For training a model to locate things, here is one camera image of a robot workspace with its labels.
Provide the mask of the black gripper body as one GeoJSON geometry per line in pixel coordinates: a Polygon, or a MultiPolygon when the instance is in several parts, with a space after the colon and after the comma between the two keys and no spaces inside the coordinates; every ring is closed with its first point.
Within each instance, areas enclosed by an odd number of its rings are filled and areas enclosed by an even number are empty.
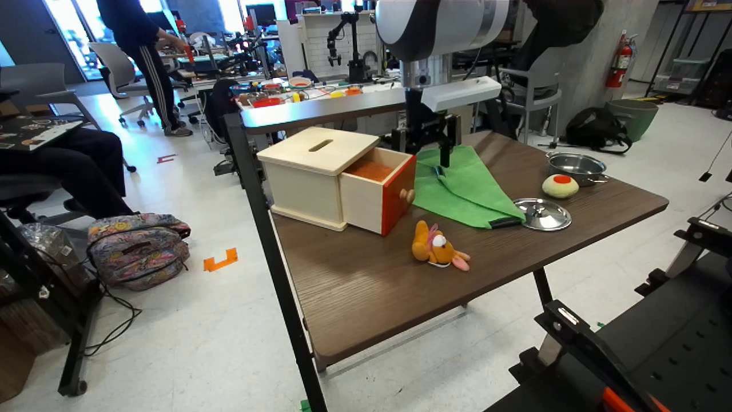
{"type": "Polygon", "coordinates": [[[457,120],[449,111],[433,111],[421,102],[421,90],[405,91],[405,148],[421,150],[427,145],[437,141],[443,148],[457,145],[457,120]]]}

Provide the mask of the black robot arm in background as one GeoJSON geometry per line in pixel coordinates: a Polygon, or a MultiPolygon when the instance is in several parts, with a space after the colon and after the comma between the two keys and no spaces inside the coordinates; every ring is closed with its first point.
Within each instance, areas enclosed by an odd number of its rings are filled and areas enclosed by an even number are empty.
{"type": "Polygon", "coordinates": [[[376,77],[376,63],[381,62],[381,55],[373,47],[360,50],[361,21],[367,21],[364,12],[344,12],[338,15],[338,25],[327,33],[327,63],[330,66],[349,63],[350,82],[370,82],[376,77]],[[349,57],[338,53],[338,39],[344,30],[350,30],[349,57]]]}

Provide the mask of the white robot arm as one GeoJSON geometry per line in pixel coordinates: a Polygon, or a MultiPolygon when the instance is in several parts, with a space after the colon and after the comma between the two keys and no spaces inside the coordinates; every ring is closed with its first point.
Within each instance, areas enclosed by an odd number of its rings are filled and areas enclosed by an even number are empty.
{"type": "Polygon", "coordinates": [[[507,28],[511,0],[377,0],[381,41],[401,62],[405,90],[405,148],[439,145],[437,169],[451,166],[457,145],[453,108],[493,101],[493,75],[451,77],[456,53],[491,45],[507,28]]]}

